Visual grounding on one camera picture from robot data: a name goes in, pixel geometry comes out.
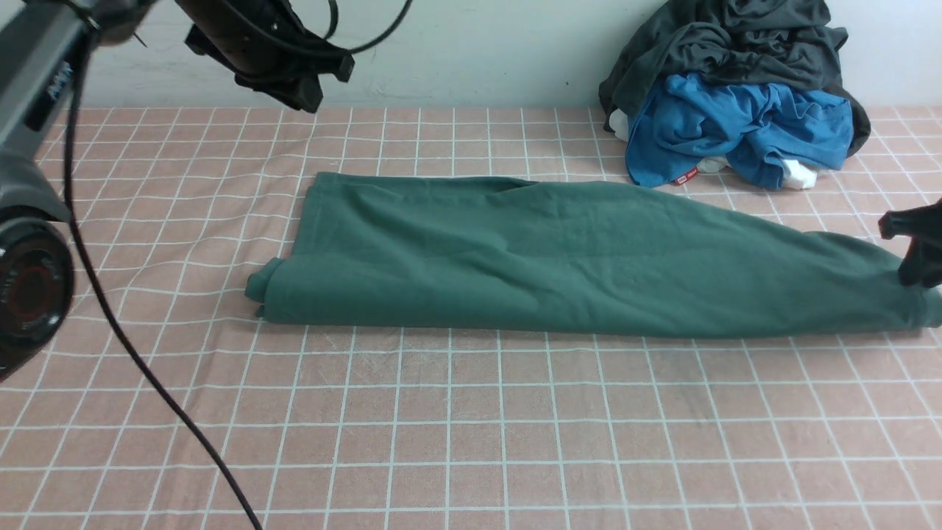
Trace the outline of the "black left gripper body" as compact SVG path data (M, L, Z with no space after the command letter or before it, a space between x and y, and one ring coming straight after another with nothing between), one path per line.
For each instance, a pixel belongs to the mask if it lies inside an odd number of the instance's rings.
M235 75L244 87L282 86L333 75L351 78L350 52L308 31L286 1L178 1L192 21L186 46Z

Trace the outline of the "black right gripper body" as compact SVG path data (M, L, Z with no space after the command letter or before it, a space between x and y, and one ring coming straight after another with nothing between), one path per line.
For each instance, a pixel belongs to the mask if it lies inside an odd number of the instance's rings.
M879 220L879 234L882 239L909 238L908 255L940 255L941 200L886 212Z

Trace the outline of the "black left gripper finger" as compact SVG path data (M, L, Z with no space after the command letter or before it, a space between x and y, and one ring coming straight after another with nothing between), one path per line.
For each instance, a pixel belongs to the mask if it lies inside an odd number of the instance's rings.
M316 75L257 81L255 90L269 95L292 110L310 114L319 110L324 98Z

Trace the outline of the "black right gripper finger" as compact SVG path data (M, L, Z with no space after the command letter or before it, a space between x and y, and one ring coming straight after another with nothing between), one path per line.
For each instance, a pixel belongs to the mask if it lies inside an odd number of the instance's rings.
M898 268L899 282L904 286L931 289L941 285L941 248L909 246Z

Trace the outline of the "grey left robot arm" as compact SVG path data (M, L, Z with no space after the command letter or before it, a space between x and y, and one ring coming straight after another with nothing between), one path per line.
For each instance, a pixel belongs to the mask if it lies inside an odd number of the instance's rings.
M75 292L58 224L70 208L38 168L38 151L82 86L90 53L131 40L151 1L26 1L1 35L1 369L7 378L61 328ZM308 31L287 1L181 1L186 46L236 84L314 113L320 75L350 80L353 55Z

